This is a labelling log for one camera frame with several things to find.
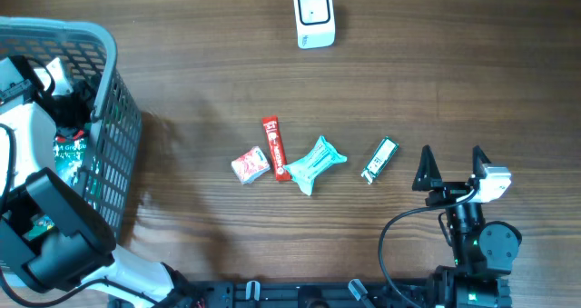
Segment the green 3M package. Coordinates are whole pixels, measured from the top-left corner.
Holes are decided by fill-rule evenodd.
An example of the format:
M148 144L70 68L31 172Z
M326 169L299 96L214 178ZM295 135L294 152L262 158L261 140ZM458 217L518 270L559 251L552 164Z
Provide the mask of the green 3M package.
M83 164L86 148L86 136L77 137L73 140L64 140L61 137L56 137L54 140L56 173L71 187L78 183L78 170ZM53 226L53 221L47 215L37 216L33 220L32 229L25 234L25 239L33 240Z

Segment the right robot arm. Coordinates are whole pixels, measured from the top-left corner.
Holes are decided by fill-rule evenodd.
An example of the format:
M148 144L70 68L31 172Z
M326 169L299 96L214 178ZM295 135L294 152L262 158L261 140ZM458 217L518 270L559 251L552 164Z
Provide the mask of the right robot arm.
M506 277L522 243L520 231L505 222L488 222L482 206L500 198L511 172L492 164L473 148L472 175L445 182L429 146L422 148L412 189L427 192L426 206L440 210L438 223L455 265L439 266L426 281L421 302L427 307L510 307Z

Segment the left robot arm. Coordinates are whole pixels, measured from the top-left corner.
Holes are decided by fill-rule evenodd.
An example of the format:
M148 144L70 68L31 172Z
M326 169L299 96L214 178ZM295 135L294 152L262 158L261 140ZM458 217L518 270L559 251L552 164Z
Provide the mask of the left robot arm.
M85 289L115 307L203 307L179 272L118 246L112 228L54 166L55 140L85 136L99 75L71 84L42 62L1 62L1 259L38 293L63 291L52 307Z

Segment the red white snack packet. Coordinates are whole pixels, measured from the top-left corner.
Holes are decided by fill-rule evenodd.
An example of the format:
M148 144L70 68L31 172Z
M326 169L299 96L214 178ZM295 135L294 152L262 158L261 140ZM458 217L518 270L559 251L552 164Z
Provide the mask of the red white snack packet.
M252 183L271 169L266 155L259 146L252 147L249 152L233 160L231 168L242 184Z

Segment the teal wet wipes pack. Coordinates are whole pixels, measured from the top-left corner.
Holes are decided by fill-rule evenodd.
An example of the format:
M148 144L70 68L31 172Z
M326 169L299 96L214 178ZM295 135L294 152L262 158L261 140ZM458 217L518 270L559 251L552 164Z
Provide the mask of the teal wet wipes pack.
M312 195L315 179L332 167L334 164L343 164L348 161L348 157L340 154L337 149L329 143L324 135L321 135L314 147L301 159L283 166L291 176L300 190L308 195Z

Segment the red stick sachet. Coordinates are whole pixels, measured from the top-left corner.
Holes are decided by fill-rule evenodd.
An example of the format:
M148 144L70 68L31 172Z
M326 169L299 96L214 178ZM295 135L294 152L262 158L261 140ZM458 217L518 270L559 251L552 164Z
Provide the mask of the red stick sachet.
M276 115L263 117L262 124L271 151L271 160L273 162L275 178L280 182L290 181L291 175L284 168L287 164L287 160L281 139L278 117Z

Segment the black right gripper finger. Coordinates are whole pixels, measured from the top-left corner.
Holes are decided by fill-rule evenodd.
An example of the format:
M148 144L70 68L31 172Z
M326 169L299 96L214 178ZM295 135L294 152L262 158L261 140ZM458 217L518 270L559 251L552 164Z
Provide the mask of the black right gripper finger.
M491 161L487 158L484 151L479 145L476 145L472 151L472 165L473 165L473 175L477 178L485 177L485 165L490 164Z
M442 187L442 177L429 145L424 145L419 168L412 184L413 191L432 191Z

